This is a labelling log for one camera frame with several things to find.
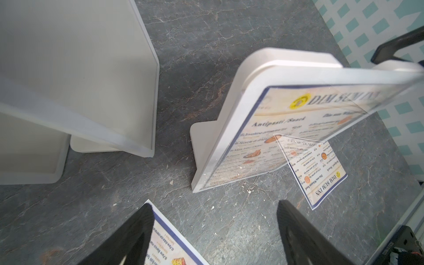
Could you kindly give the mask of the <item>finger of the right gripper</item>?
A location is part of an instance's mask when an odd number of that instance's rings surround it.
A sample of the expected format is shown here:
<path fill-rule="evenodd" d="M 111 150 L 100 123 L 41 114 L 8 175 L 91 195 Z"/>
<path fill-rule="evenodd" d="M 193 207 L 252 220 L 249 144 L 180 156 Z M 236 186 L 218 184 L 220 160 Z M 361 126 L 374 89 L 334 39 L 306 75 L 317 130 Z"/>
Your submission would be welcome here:
<path fill-rule="evenodd" d="M 394 38 L 377 47 L 375 53 L 371 58 L 373 64 L 381 64 L 385 61 L 395 60 L 411 62 L 411 60 L 405 60 L 394 56 L 398 50 L 412 46 L 424 40 L 424 26 L 421 26 L 409 33 Z"/>

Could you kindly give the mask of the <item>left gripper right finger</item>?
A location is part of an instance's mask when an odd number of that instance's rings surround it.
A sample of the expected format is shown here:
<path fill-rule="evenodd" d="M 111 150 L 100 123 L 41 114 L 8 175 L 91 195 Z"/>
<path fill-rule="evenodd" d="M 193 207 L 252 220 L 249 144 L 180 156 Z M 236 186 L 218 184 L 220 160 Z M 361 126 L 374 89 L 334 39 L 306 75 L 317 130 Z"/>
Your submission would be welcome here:
<path fill-rule="evenodd" d="M 281 200 L 277 222 L 289 265 L 351 265 L 289 201 Z"/>

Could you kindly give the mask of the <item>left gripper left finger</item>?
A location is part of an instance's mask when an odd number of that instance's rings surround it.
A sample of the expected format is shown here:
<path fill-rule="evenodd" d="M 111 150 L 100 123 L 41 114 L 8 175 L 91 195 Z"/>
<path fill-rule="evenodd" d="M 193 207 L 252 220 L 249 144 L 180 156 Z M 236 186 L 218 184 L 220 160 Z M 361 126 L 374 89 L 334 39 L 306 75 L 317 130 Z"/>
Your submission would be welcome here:
<path fill-rule="evenodd" d="M 81 265 L 143 265 L 155 222 L 152 205 L 144 204 Z"/>

